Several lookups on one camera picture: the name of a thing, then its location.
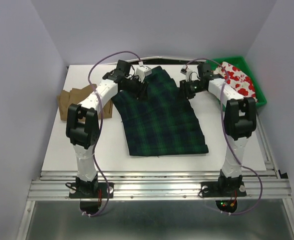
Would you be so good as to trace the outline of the dark green plaid skirt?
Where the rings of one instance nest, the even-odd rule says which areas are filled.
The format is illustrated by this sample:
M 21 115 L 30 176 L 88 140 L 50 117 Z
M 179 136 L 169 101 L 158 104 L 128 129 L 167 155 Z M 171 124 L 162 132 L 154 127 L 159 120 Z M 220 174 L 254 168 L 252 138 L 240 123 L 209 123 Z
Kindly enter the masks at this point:
M 190 102 L 179 98 L 174 79 L 157 66 L 146 82 L 146 101 L 126 91 L 112 98 L 122 119 L 130 156 L 207 154 L 199 120 Z

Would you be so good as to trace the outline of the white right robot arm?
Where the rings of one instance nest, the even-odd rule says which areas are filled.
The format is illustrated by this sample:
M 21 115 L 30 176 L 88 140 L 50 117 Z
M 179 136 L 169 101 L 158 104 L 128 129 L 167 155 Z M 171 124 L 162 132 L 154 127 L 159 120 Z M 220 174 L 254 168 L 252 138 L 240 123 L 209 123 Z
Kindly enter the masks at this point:
M 202 182 L 200 194 L 203 197 L 226 196 L 232 193 L 246 194 L 242 169 L 245 147 L 256 130 L 256 99 L 248 82 L 238 76 L 239 71 L 226 62 L 219 64 L 214 72 L 208 63 L 197 66 L 198 76 L 192 79 L 193 71 L 184 65 L 181 73 L 185 79 L 180 81 L 180 90 L 186 99 L 195 94 L 208 91 L 221 105 L 221 121 L 227 143 L 224 163 L 217 181 Z

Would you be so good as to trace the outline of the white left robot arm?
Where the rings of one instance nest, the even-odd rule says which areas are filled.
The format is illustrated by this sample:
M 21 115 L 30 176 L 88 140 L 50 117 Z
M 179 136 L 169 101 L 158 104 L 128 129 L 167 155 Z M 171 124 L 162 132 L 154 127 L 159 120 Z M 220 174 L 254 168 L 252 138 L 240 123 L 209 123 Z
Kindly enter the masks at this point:
M 74 193 L 93 197 L 98 192 L 98 176 L 94 165 L 94 149 L 101 133 L 101 114 L 106 103 L 119 92 L 125 91 L 136 99 L 147 99 L 145 78 L 152 70 L 139 62 L 134 74 L 130 74 L 131 64 L 119 60 L 116 68 L 107 72 L 93 92 L 78 104 L 68 107 L 66 136 L 72 144 L 77 160 L 77 176 L 68 187 Z

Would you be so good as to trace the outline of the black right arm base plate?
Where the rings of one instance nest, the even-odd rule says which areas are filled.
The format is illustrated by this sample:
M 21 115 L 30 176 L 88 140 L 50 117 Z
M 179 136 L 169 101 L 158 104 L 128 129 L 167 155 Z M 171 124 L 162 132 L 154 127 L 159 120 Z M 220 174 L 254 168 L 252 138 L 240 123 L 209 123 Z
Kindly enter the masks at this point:
M 240 191 L 240 185 L 221 186 L 217 181 L 203 181 L 198 196 L 201 198 L 246 197 L 247 192 Z

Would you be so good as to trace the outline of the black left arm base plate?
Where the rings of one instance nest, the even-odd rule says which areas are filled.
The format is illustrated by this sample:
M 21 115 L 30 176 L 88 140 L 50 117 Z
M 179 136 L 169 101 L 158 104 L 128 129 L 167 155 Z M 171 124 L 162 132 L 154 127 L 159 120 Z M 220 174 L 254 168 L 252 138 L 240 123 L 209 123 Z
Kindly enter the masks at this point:
M 76 182 L 67 182 L 65 186 L 69 189 L 70 199 L 107 199 L 113 198 L 114 183 L 109 185 L 105 182 L 98 182 L 93 186 L 83 185 Z

